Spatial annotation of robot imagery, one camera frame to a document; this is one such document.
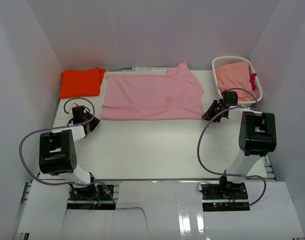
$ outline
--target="red-orange fabric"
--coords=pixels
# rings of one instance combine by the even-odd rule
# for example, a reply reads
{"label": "red-orange fabric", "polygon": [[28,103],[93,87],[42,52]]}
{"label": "red-orange fabric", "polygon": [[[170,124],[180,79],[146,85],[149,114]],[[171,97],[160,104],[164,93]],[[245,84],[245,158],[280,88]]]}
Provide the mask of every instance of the red-orange fabric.
{"label": "red-orange fabric", "polygon": [[89,70],[65,70],[61,75],[59,98],[76,98],[98,96],[106,70],[94,68]]}

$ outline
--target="white wall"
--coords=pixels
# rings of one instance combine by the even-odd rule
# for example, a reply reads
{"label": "white wall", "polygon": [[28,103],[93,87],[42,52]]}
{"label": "white wall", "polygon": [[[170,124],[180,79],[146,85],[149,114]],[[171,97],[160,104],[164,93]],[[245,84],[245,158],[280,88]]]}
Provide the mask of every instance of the white wall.
{"label": "white wall", "polygon": [[[0,240],[12,238],[25,182],[20,140],[52,123],[62,67],[26,0],[0,0]],[[39,141],[24,148],[35,170]]]}
{"label": "white wall", "polygon": [[64,69],[211,69],[248,57],[279,0],[27,0]]}
{"label": "white wall", "polygon": [[285,180],[305,234],[305,1],[281,0],[250,55],[275,113],[273,170]]}

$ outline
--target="magenta cloth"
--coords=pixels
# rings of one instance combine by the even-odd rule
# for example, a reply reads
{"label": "magenta cloth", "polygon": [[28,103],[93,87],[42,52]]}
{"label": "magenta cloth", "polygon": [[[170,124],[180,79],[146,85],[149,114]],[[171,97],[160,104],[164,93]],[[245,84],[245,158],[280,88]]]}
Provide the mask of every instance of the magenta cloth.
{"label": "magenta cloth", "polygon": [[203,89],[182,62],[167,74],[110,74],[101,119],[201,119]]}

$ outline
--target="plastic basket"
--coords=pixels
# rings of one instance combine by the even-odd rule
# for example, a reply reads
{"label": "plastic basket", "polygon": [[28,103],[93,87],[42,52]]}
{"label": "plastic basket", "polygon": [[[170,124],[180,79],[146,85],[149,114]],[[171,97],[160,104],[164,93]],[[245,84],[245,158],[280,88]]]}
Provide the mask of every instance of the plastic basket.
{"label": "plastic basket", "polygon": [[[216,57],[212,61],[212,71],[213,71],[213,76],[214,76],[214,81],[215,81],[215,86],[217,88],[218,96],[219,98],[222,96],[220,89],[218,88],[218,81],[216,77],[216,69],[227,65],[227,64],[235,64],[235,63],[241,63],[241,62],[247,62],[249,63],[249,74],[255,73],[254,67],[250,61],[248,61],[246,58],[241,57],[241,56],[220,56]],[[262,87],[259,84],[257,76],[254,79],[254,84],[256,85],[256,90],[254,91],[254,95],[257,97],[257,101],[259,102],[263,98],[263,91]],[[245,105],[246,107],[249,107],[250,105],[254,104],[255,100],[253,101],[238,101],[239,105]]]}

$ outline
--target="pink cloth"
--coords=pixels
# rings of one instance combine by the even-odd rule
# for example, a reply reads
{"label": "pink cloth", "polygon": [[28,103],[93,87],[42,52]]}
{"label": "pink cloth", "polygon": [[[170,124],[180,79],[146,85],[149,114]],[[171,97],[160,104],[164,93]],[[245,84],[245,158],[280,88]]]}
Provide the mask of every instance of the pink cloth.
{"label": "pink cloth", "polygon": [[101,118],[201,119],[203,89],[182,62],[167,74],[110,74]]}
{"label": "pink cloth", "polygon": [[[216,69],[216,77],[220,92],[224,92],[232,88],[246,89],[254,93],[250,82],[248,62],[238,62],[220,66]],[[238,94],[238,101],[253,101],[253,97],[242,90],[234,90]]]}

